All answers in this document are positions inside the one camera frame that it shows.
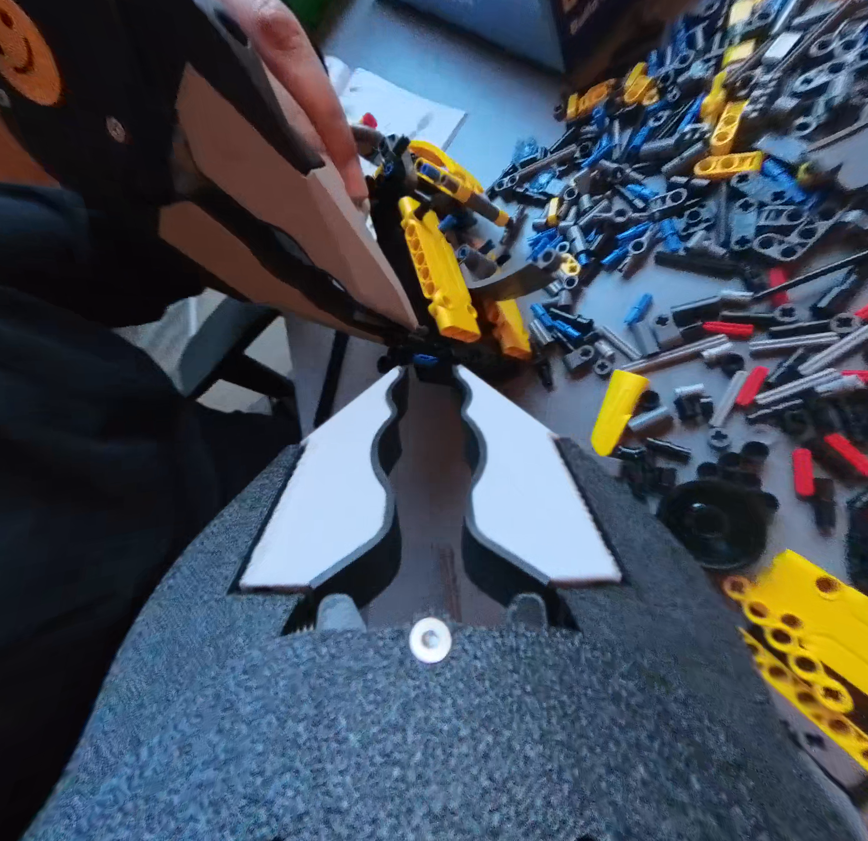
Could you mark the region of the white instruction booklet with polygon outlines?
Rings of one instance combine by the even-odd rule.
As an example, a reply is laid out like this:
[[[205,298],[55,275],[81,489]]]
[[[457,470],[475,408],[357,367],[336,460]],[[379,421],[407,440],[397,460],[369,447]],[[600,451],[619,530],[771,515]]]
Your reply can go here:
[[[352,124],[370,115],[383,135],[407,136],[445,150],[467,118],[463,110],[422,97],[369,70],[351,68],[337,57],[327,55],[325,66]]]

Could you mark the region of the person's dark clothing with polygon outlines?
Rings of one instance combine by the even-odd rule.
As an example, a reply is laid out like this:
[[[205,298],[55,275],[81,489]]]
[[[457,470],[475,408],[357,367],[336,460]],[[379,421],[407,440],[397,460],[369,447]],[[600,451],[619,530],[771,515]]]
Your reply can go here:
[[[58,188],[2,184],[1,819],[28,828],[119,646],[288,416],[184,397],[116,330],[200,293],[179,253]]]

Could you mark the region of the yellow curved panel piece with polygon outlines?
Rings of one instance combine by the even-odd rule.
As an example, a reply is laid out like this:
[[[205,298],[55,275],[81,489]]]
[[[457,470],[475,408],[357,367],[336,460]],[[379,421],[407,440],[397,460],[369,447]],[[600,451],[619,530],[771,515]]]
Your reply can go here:
[[[612,455],[647,387],[648,379],[641,375],[623,369],[612,372],[590,436],[596,455]]]

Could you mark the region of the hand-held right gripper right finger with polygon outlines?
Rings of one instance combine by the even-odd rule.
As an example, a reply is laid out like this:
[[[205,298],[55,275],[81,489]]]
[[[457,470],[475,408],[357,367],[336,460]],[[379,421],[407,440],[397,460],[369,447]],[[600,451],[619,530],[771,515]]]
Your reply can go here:
[[[613,545],[565,458],[571,440],[464,366],[456,368],[471,488],[462,561],[471,582],[507,608],[536,595],[564,614],[562,592],[623,582]]]

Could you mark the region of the grey desk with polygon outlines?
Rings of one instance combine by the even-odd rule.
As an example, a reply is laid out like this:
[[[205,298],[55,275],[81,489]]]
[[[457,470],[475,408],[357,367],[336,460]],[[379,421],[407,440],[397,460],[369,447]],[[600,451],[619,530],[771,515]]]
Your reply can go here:
[[[490,180],[499,174],[514,144],[533,136],[539,142],[553,141],[559,132],[552,108],[561,91],[554,76],[509,57],[494,46],[458,33],[444,23],[423,17],[395,0],[344,0],[328,22],[325,50],[348,65],[372,71],[398,87],[419,93],[465,111],[466,117],[448,152],[478,178]],[[590,307],[603,323],[617,327],[641,293],[651,292],[660,307],[711,295],[715,282],[698,275],[661,268],[649,262],[633,281],[601,274],[591,285],[580,307]],[[299,317],[287,317],[288,350],[298,387],[299,414],[305,433],[312,429],[324,385],[334,336],[324,327]],[[334,410],[347,403],[378,379],[376,362],[383,350],[375,344],[351,338],[345,348]],[[548,392],[531,371],[523,371],[496,388],[552,431],[568,435],[590,451],[592,411],[602,401],[605,383],[590,373],[584,378],[565,377],[553,360],[555,389]],[[704,382],[716,398],[726,389],[722,371],[708,369],[701,360],[651,375],[655,389],[671,401],[676,385]],[[399,425],[402,455],[392,473],[403,547],[394,581],[369,607],[363,609],[368,627],[410,625],[426,615],[449,617],[455,622],[493,627],[503,623],[505,613],[480,591],[465,573],[459,543],[461,516],[471,488],[471,471],[464,461],[466,443],[454,391],[424,383],[410,375],[408,410]],[[845,574],[843,535],[844,480],[836,481],[839,507],[837,533],[822,536],[816,530],[811,505],[799,501],[791,479],[792,438],[770,425],[750,426],[733,410],[725,430],[732,450],[748,441],[767,444],[769,456],[762,471],[763,488],[779,501],[769,528],[770,546],[760,563],[770,564],[784,548],[815,561],[832,575]],[[714,460],[718,453],[708,444],[708,427],[681,426],[676,422],[666,435],[693,452],[688,466],[679,468],[681,480],[695,476],[696,466]],[[804,716],[769,691],[779,724],[797,735],[799,759],[825,785],[848,819],[856,820],[855,805],[843,788],[824,774],[828,767],[840,772],[848,784],[861,783],[860,770],[824,734],[810,732]]]

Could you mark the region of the pile of yellow beams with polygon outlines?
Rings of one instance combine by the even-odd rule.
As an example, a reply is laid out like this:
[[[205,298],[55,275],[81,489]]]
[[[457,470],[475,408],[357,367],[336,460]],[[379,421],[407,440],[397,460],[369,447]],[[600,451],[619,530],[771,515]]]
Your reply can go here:
[[[754,578],[727,576],[722,591],[765,683],[866,771],[866,595],[791,550]]]

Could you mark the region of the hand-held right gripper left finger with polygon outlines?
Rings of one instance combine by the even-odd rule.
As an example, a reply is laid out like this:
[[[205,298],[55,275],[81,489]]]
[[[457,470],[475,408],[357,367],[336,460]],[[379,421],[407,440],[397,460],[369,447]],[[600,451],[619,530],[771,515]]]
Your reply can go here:
[[[402,540],[391,474],[402,455],[404,369],[375,384],[305,439],[259,529],[237,588],[367,607],[395,579]]]

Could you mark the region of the blue cardboard kit box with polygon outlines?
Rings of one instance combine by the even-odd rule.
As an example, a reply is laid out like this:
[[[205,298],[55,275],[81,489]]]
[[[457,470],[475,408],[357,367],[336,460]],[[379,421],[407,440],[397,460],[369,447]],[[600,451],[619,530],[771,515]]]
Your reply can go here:
[[[396,0],[579,84],[690,0]]]

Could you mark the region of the person's left hand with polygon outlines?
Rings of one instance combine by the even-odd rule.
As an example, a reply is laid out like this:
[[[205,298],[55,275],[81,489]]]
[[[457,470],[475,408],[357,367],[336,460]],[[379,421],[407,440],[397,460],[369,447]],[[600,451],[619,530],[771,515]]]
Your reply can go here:
[[[253,44],[289,122],[340,174],[353,204],[370,212],[359,152],[326,67],[282,0],[219,0]]]

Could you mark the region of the pile of small building pieces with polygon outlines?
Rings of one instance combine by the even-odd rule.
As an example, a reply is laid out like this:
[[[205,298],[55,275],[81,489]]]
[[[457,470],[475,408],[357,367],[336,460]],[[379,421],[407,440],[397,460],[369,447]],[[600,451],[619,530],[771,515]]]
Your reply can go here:
[[[580,263],[528,307],[551,374],[556,359],[565,377],[593,373],[603,397],[616,369],[648,379],[612,455],[595,455],[655,505],[699,479],[769,492],[768,445],[733,451],[725,428],[733,410],[773,426],[794,441],[794,496],[819,534],[837,533],[836,481],[852,489],[844,559],[866,590],[866,0],[704,0],[623,79],[555,116],[557,144],[492,190],[550,202],[528,249],[558,244]],[[649,262],[714,292],[668,307],[641,293],[620,332],[580,307],[601,274],[628,283]],[[652,373],[698,360],[727,379],[717,402],[692,382],[667,404]],[[705,424],[718,453],[687,480],[676,422]]]

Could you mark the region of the black wheel rim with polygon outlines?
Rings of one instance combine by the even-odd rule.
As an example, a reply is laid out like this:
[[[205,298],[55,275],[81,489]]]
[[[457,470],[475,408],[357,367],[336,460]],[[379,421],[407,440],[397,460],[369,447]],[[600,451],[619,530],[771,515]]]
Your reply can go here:
[[[776,496],[760,488],[699,479],[668,491],[656,516],[703,568],[733,573],[763,557],[778,508]]]

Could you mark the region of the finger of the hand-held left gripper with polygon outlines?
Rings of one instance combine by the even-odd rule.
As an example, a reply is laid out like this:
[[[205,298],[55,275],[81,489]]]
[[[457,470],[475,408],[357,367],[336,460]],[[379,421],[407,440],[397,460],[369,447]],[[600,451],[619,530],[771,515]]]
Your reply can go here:
[[[403,285],[353,205],[329,194],[272,224],[222,190],[160,208],[159,236],[223,291],[379,343],[414,332]]]
[[[194,167],[201,181],[196,187],[179,191],[186,195],[183,200],[201,190],[222,190],[250,213],[275,225],[291,204],[300,206],[320,194],[353,205],[359,212],[332,163],[324,162],[308,174],[298,172],[191,65],[185,66],[181,76],[176,111],[176,155],[186,167]]]

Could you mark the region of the black office chair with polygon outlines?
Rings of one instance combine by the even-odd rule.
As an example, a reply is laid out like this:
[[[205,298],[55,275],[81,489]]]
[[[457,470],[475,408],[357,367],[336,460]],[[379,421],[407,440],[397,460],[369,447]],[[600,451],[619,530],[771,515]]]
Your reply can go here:
[[[115,332],[145,351],[180,394],[225,413],[298,419],[285,319],[213,290],[169,306],[162,318]]]

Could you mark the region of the yellow toy vehicle model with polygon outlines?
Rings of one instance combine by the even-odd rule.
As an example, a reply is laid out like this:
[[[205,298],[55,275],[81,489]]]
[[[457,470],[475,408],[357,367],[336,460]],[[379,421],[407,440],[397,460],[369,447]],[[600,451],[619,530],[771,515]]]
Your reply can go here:
[[[555,244],[511,261],[523,206],[508,213],[429,142],[386,135],[367,116],[352,129],[373,168],[366,181],[377,242],[421,313],[410,334],[388,343],[378,372],[412,368],[425,382],[448,383],[462,365],[499,381],[528,363],[551,390],[543,339],[530,333],[517,300],[576,279],[577,259]]]

